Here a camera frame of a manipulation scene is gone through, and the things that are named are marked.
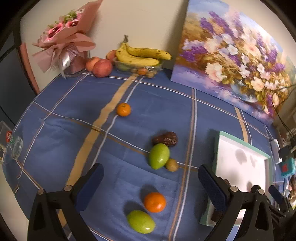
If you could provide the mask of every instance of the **bunch of bananas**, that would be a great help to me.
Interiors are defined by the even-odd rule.
[[[124,36],[123,42],[117,49],[116,57],[120,62],[141,66],[156,66],[159,64],[159,59],[171,59],[171,55],[162,50],[130,47],[127,35]]]

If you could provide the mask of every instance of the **blue gripper pad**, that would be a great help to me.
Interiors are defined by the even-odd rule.
[[[277,188],[274,185],[271,185],[268,188],[268,192],[270,193],[270,195],[274,198],[274,200],[278,204],[281,204],[282,202],[284,202],[284,197],[282,196],[282,194],[277,190]]]
[[[75,209],[77,212],[81,212],[86,209],[96,189],[100,185],[103,176],[103,166],[99,163],[95,163],[88,173],[85,176],[80,177],[80,179],[76,182],[76,184],[78,184],[81,180],[82,183],[84,183],[84,185],[80,187],[79,191],[75,194]]]
[[[217,177],[214,173],[212,173],[212,175],[214,175],[216,179],[219,178],[224,182],[222,178]],[[206,193],[211,199],[215,209],[217,211],[225,212],[227,209],[227,196],[223,192],[223,190],[218,186],[212,175],[207,171],[204,165],[201,165],[199,167],[198,179],[200,180]]]

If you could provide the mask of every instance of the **tablecloth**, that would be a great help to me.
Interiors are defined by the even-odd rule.
[[[132,112],[116,114],[118,103]],[[86,224],[98,240],[204,240],[211,227],[199,224],[207,195],[198,167],[212,165],[218,131],[234,135],[272,156],[272,127],[211,95],[171,82],[161,72],[149,79],[113,70],[96,78],[85,72],[77,78],[57,76],[29,105],[14,129],[23,139],[17,161],[5,157],[5,177],[27,218],[38,189],[59,191],[73,185],[93,163],[104,167],[104,178],[85,211]],[[179,162],[176,172],[153,170],[147,162],[151,137],[165,131],[178,136],[170,148]],[[282,184],[274,165],[273,180]],[[156,223],[150,234],[132,230],[126,215],[145,210],[143,197],[162,193],[167,206],[150,213]],[[63,215],[69,240],[74,240]],[[228,240],[237,232],[234,227]]]

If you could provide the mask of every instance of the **plaid tablecloth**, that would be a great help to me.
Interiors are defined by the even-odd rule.
[[[116,115],[127,102],[132,113]],[[171,82],[162,72],[148,79],[113,71],[98,79],[85,72],[78,78],[55,78],[30,104],[15,130],[24,142],[17,162],[5,157],[6,179],[29,218],[38,189],[58,191],[73,185],[93,163],[104,166],[104,178],[82,217],[98,240],[204,240],[210,227],[199,224],[207,196],[198,178],[199,165],[212,164],[217,131],[234,135],[272,156],[274,130],[211,95]],[[151,137],[173,131],[178,144],[171,158],[177,172],[153,170],[147,163]],[[283,179],[273,161],[273,179]],[[126,214],[144,210],[151,191],[165,195],[167,206],[151,214],[150,234],[133,231]],[[62,224],[66,224],[59,213]],[[65,225],[69,240],[74,240]],[[233,228],[232,240],[237,232]]]

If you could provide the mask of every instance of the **silver bolt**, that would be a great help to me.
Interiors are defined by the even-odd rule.
[[[71,185],[67,185],[67,186],[64,187],[64,190],[66,192],[71,191],[71,189],[72,189],[72,186]]]
[[[233,192],[237,192],[238,191],[238,188],[236,186],[231,186],[230,187],[230,190],[233,191]]]
[[[258,189],[259,194],[263,195],[265,192],[263,189]]]
[[[44,189],[39,189],[39,190],[37,191],[37,193],[38,193],[38,195],[43,194],[43,193],[44,193]]]

